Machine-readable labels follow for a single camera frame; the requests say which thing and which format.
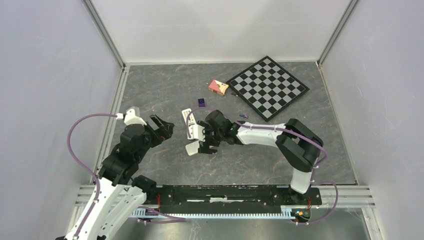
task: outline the blue object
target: blue object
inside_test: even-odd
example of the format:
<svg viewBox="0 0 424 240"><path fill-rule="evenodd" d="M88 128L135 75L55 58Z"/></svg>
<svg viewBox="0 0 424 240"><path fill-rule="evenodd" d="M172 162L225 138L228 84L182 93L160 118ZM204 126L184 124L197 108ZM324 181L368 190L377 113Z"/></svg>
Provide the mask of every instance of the blue object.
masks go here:
<svg viewBox="0 0 424 240"><path fill-rule="evenodd" d="M204 108L206 107L206 103L205 103L205 99L204 98L199 98L197 99L198 104L199 104L199 108Z"/></svg>

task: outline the white panel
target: white panel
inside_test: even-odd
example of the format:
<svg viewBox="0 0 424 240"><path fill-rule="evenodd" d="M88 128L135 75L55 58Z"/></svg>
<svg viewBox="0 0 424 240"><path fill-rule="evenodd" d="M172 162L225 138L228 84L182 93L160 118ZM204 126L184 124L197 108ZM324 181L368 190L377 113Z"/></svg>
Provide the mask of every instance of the white panel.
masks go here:
<svg viewBox="0 0 424 240"><path fill-rule="evenodd" d="M68 130L110 110L120 68L80 0L6 0L0 16L0 239L53 240L89 180ZM87 120L72 136L90 167L105 123Z"/></svg>
<svg viewBox="0 0 424 240"><path fill-rule="evenodd" d="M388 240L422 239L424 2L360 1L323 64Z"/></svg>
<svg viewBox="0 0 424 240"><path fill-rule="evenodd" d="M127 63L318 59L349 0L93 0Z"/></svg>

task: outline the gray marble floor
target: gray marble floor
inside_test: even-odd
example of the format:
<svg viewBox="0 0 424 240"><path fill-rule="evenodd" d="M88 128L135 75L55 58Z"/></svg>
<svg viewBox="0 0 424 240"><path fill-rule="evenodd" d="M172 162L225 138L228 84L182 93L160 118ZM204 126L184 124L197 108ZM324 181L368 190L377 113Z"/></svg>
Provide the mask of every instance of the gray marble floor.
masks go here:
<svg viewBox="0 0 424 240"><path fill-rule="evenodd" d="M329 97L317 66L313 62L283 62L283 68L292 73L310 90L279 115L266 123L241 98L228 90L220 96L208 90L216 79L225 82L251 63L181 64L131 66L126 82L120 112L137 106L141 117L156 114L175 124L171 139L148 151L139 165L142 174L161 184L289 184L292 167L281 152L263 145L228 145L225 142L216 155L188 156L185 145L186 125L181 111L195 109L198 99L204 98L208 107L239 116L249 116L255 124L280 124L290 118L301 120L324 141L329 159L316 172L315 180L334 181L337 184L355 183L344 143L330 105ZM195 113L196 120L204 119L206 111ZM119 142L124 123L116 124L113 144Z"/></svg>

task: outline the black and white robotic arm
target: black and white robotic arm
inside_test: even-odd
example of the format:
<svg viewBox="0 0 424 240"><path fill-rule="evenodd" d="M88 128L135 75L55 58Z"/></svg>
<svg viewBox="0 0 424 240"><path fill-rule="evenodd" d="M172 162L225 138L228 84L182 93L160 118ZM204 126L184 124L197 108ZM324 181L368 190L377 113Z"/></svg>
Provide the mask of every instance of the black and white robotic arm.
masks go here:
<svg viewBox="0 0 424 240"><path fill-rule="evenodd" d="M190 156L196 153L216 153L217 150L211 147L218 147L222 141L230 145L259 144L278 148L293 167L290 188L299 194L305 194L311 186L312 170L321 151L303 139L296 142L296 136L277 129L293 131L321 147L323 141L294 118L278 125L260 125L244 121L239 123L243 126L231 122L219 110L211 112L204 121L190 126L190 132L198 141L186 146L187 153Z"/></svg>
<svg viewBox="0 0 424 240"><path fill-rule="evenodd" d="M140 117L137 107L128 109L125 114L118 114L118 119L123 119L127 126L120 135L120 143L102 162L98 173L100 192L94 190L71 231L56 240L112 239L131 213L146 201L156 182L140 175L134 178L131 185L128 183L147 151L169 139L174 128L174 124L156 115L150 118L158 129L153 130ZM123 190L126 190L125 196L111 210Z"/></svg>

